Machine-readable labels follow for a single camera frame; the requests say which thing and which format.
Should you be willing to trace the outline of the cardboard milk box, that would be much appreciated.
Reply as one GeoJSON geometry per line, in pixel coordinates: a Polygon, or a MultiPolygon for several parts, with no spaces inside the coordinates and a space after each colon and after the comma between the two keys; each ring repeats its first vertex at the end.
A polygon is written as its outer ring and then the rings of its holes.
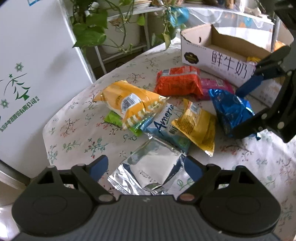
{"type": "Polygon", "coordinates": [[[270,52],[244,39],[220,34],[203,24],[181,32],[182,62],[241,87],[255,71],[248,57],[262,60],[270,52]]]}

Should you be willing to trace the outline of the white metal plant rack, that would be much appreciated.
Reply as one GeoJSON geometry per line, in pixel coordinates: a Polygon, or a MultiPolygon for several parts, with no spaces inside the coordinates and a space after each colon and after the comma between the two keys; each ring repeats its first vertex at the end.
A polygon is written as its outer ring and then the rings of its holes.
{"type": "Polygon", "coordinates": [[[152,6],[151,1],[120,6],[119,9],[121,12],[107,9],[107,39],[102,45],[87,50],[92,70],[99,68],[105,74],[105,65],[109,62],[130,52],[150,49],[148,14],[164,10],[163,7],[152,6]]]}

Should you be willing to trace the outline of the green pothos plant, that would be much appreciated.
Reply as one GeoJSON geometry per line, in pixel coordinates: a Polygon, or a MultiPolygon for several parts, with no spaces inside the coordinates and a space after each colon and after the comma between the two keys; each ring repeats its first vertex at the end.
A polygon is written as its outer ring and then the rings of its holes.
{"type": "MultiPolygon", "coordinates": [[[[84,51],[87,47],[96,47],[102,45],[106,40],[105,29],[107,29],[107,9],[111,8],[121,12],[120,6],[129,6],[136,4],[136,1],[70,1],[72,4],[72,24],[76,42],[74,47],[84,51]]],[[[153,6],[163,7],[159,18],[163,28],[161,33],[152,33],[151,44],[165,43],[165,48],[171,44],[175,38],[178,29],[185,29],[186,25],[182,24],[173,27],[169,20],[171,7],[181,6],[182,1],[152,1],[153,6]]]]}

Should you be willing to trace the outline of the small yellow snack packet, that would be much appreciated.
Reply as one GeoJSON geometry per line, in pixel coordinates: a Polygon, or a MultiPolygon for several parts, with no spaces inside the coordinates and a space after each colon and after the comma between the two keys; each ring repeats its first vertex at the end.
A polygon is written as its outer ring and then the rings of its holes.
{"type": "Polygon", "coordinates": [[[260,61],[261,61],[261,59],[258,58],[258,57],[254,57],[254,56],[248,56],[248,57],[247,57],[247,62],[252,62],[252,63],[257,64],[257,63],[259,63],[260,61]]]}

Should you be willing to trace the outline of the white blue America snack packet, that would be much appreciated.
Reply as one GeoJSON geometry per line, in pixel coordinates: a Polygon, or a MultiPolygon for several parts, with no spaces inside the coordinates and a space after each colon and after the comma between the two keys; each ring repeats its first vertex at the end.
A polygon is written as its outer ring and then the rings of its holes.
{"type": "Polygon", "coordinates": [[[171,123],[181,114],[182,111],[175,105],[166,103],[160,111],[144,121],[140,129],[147,135],[160,138],[183,153],[187,153],[191,141],[171,123]]]}

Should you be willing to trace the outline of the silver foil snack bag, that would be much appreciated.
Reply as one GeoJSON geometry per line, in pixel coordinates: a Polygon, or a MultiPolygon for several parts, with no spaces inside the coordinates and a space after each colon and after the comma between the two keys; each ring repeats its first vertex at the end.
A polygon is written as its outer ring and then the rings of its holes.
{"type": "Polygon", "coordinates": [[[150,138],[108,177],[109,183],[124,195],[179,196],[193,183],[185,171],[185,154],[150,138]]]}

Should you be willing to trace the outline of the large orange snack bag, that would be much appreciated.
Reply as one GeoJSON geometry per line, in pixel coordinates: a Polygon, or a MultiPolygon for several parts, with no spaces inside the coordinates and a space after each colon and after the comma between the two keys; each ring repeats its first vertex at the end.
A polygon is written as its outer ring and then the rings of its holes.
{"type": "Polygon", "coordinates": [[[156,113],[168,98],[120,80],[104,88],[93,100],[104,102],[117,113],[125,130],[156,113]]]}

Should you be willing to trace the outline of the blue foil snack bag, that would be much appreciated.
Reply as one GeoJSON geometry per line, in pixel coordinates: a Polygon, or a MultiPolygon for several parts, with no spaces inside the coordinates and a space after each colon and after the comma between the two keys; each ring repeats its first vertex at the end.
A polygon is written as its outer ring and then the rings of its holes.
{"type": "Polygon", "coordinates": [[[239,124],[253,117],[255,114],[249,101],[223,89],[209,89],[208,94],[215,108],[219,123],[224,133],[233,137],[232,131],[239,124]]]}

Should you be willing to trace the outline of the pink snack packet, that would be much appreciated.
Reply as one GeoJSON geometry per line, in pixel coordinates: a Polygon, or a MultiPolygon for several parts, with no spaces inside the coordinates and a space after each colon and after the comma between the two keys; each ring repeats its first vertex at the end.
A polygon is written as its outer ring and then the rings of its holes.
{"type": "Polygon", "coordinates": [[[200,98],[200,100],[210,100],[208,93],[209,89],[222,89],[234,94],[233,86],[226,80],[201,78],[201,85],[203,96],[200,98]]]}

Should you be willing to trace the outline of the white chest freezer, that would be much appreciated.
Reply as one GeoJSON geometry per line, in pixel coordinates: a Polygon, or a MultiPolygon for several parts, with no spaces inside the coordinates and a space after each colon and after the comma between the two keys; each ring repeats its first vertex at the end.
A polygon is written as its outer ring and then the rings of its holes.
{"type": "Polygon", "coordinates": [[[70,26],[69,1],[1,5],[1,160],[33,178],[47,165],[43,128],[93,82],[70,26]]]}

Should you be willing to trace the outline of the green snack packet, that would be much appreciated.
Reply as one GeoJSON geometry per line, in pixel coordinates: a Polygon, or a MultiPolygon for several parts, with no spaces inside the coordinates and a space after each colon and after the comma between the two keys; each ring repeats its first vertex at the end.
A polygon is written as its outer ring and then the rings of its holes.
{"type": "MultiPolygon", "coordinates": [[[[106,123],[117,126],[118,128],[122,128],[122,118],[114,111],[110,111],[107,114],[107,116],[104,118],[104,121],[106,123]]],[[[136,128],[132,126],[128,128],[128,130],[130,130],[137,137],[142,135],[142,130],[140,128],[136,128]]]]}

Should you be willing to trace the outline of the red orange snack packet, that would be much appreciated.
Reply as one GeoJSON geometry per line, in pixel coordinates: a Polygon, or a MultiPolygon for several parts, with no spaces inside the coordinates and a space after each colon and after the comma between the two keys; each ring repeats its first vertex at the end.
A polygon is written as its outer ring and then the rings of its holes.
{"type": "Polygon", "coordinates": [[[162,96],[192,95],[196,99],[203,98],[199,68],[182,66],[160,71],[154,92],[162,96]]]}

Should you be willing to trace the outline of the white plant pot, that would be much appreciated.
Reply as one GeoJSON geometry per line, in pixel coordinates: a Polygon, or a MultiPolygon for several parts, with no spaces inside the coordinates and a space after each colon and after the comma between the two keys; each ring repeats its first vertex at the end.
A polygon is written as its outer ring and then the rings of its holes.
{"type": "Polygon", "coordinates": [[[106,40],[103,45],[100,46],[107,54],[113,54],[118,52],[117,46],[123,43],[125,36],[125,42],[123,48],[126,49],[130,45],[137,46],[140,43],[140,30],[141,26],[137,24],[138,15],[134,15],[130,18],[129,23],[125,24],[125,32],[122,26],[122,19],[117,18],[107,23],[107,29],[105,29],[106,40]]]}

